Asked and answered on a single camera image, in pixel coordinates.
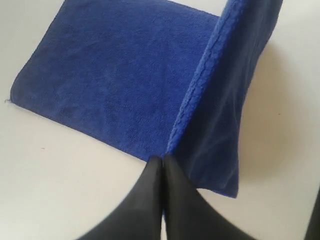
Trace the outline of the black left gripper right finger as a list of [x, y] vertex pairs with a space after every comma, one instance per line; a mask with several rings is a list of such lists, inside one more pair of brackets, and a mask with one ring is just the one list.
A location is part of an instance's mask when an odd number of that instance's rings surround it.
[[201, 196], [173, 156], [163, 159], [164, 215], [168, 240], [251, 240]]

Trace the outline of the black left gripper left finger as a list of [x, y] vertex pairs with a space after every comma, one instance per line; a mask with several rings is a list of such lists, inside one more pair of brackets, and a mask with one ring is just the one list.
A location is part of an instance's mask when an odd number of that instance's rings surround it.
[[152, 155], [123, 201], [81, 240], [161, 239], [162, 158]]

